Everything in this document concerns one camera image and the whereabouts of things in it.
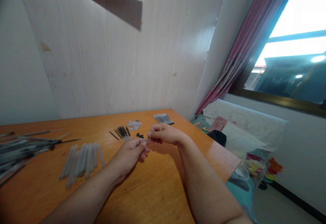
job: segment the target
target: bundle of pens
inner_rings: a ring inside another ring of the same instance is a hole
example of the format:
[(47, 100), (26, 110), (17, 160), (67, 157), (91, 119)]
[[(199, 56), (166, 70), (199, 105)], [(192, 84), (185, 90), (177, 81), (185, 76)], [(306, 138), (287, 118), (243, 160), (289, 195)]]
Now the bundle of pens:
[(121, 140), (119, 138), (117, 138), (112, 132), (110, 132), (112, 134), (112, 136), (114, 136), (120, 143), (124, 143), (125, 141), (128, 141), (128, 140), (131, 140), (131, 135), (130, 135), (130, 132), (128, 130), (128, 127), (125, 127), (124, 126), (118, 126), (116, 128), (116, 130), (114, 129), (115, 133), (118, 134), (118, 136), (121, 138)]
[(48, 132), (50, 131), (41, 131), (24, 135), (16, 135), (12, 137), (6, 136), (13, 135), (15, 134), (14, 132), (0, 135), (0, 137), (3, 137), (0, 139), (0, 141), (4, 142), (0, 143), (0, 187), (7, 183), (36, 155), (48, 150), (53, 150), (56, 144), (64, 143), (61, 138), (69, 134), (66, 133), (57, 139), (30, 137), (32, 135), (44, 134)]
[(169, 125), (174, 124), (173, 120), (171, 120), (167, 114), (157, 114), (153, 115), (153, 117), (160, 123), (167, 123)]
[(73, 183), (75, 183), (78, 177), (83, 177), (84, 173), (85, 179), (89, 178), (90, 173), (97, 168), (97, 151), (102, 167), (105, 166), (102, 150), (97, 142), (94, 142), (93, 144), (83, 144), (79, 151), (77, 151), (77, 148), (78, 145), (70, 148), (65, 166), (59, 177), (59, 179), (68, 177), (66, 188), (69, 188)]

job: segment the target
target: curtain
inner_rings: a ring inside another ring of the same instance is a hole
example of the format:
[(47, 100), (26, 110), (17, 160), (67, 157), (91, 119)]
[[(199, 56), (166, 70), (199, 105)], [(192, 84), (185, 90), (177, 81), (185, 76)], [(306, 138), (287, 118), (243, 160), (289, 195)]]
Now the curtain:
[(267, 26), (283, 0), (254, 0), (231, 48), (217, 83), (208, 92), (196, 114), (225, 95), (235, 78), (252, 59)]

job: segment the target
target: wood-grain wall panel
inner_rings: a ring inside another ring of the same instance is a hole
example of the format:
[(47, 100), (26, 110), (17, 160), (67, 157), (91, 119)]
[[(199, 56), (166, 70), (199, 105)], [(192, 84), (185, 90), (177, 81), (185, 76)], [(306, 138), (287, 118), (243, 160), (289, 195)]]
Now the wood-grain wall panel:
[(23, 1), (61, 118), (190, 118), (222, 0)]

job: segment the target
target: right hand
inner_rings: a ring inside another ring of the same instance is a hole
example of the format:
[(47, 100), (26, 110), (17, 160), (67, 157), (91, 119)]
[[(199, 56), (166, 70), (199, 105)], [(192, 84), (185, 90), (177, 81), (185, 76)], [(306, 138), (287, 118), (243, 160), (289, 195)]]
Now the right hand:
[(179, 142), (189, 138), (185, 133), (167, 123), (152, 125), (147, 135), (155, 144), (166, 142), (175, 146), (177, 146)]

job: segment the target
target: white pillow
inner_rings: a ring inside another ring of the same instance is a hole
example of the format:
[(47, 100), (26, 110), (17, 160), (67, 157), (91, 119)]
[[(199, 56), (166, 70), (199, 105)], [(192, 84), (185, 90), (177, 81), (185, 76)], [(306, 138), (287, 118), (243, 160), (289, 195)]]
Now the white pillow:
[(243, 152), (251, 152), (255, 149), (269, 150), (266, 144), (233, 123), (228, 122), (222, 132), (227, 137), (227, 142), (225, 144), (226, 149)]
[(223, 100), (216, 100), (203, 110), (206, 121), (211, 125), (217, 116), (236, 122), (250, 135), (264, 143), (269, 151), (279, 148), (288, 121), (247, 109)]

